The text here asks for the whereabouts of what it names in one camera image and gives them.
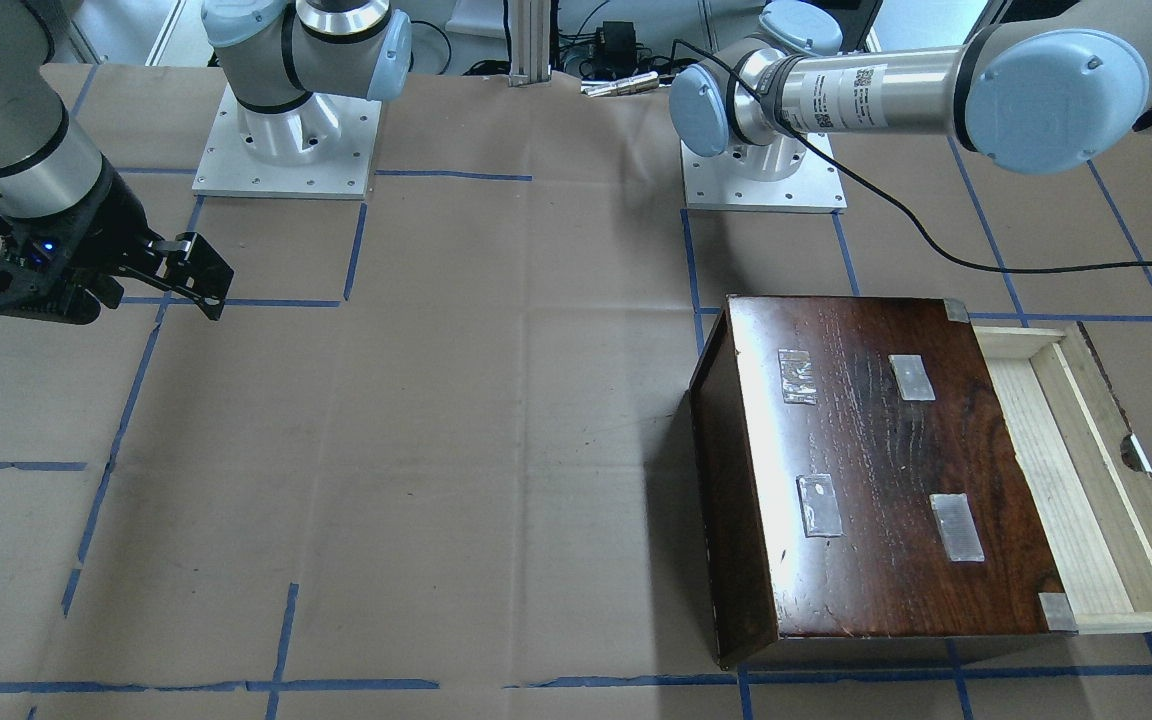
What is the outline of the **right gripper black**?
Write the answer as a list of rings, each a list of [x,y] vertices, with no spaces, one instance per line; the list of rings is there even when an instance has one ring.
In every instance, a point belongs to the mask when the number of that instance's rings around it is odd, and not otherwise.
[[[177,293],[218,323],[234,270],[200,233],[164,240],[141,200],[103,161],[92,190],[60,213],[14,218],[0,211],[0,314],[88,324],[123,300],[118,278]]]

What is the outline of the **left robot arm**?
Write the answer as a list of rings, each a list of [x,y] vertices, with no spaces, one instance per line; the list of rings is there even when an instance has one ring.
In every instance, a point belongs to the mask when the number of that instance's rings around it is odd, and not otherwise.
[[[809,132],[952,132],[996,167],[1070,170],[1152,135],[1152,1],[1079,1],[957,46],[841,53],[835,18],[765,5],[759,31],[682,70],[669,114],[703,158]]]

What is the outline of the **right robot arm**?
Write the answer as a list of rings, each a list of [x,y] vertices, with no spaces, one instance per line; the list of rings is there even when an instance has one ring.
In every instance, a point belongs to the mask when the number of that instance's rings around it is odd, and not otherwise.
[[[200,234],[152,232],[41,78],[67,18],[59,1],[0,1],[0,316],[93,323],[131,278],[217,320],[230,266]],[[326,97],[389,101],[410,71],[411,20],[389,1],[206,1],[200,20],[259,158],[312,158],[339,136]]]

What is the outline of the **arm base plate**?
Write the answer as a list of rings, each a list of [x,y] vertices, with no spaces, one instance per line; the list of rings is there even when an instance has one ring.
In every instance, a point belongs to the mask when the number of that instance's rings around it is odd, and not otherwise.
[[[282,114],[225,90],[195,173],[200,196],[365,200],[382,103],[312,94]]]
[[[704,158],[681,146],[685,206],[710,211],[835,213],[847,209],[832,165],[790,137],[767,146],[735,145]]]

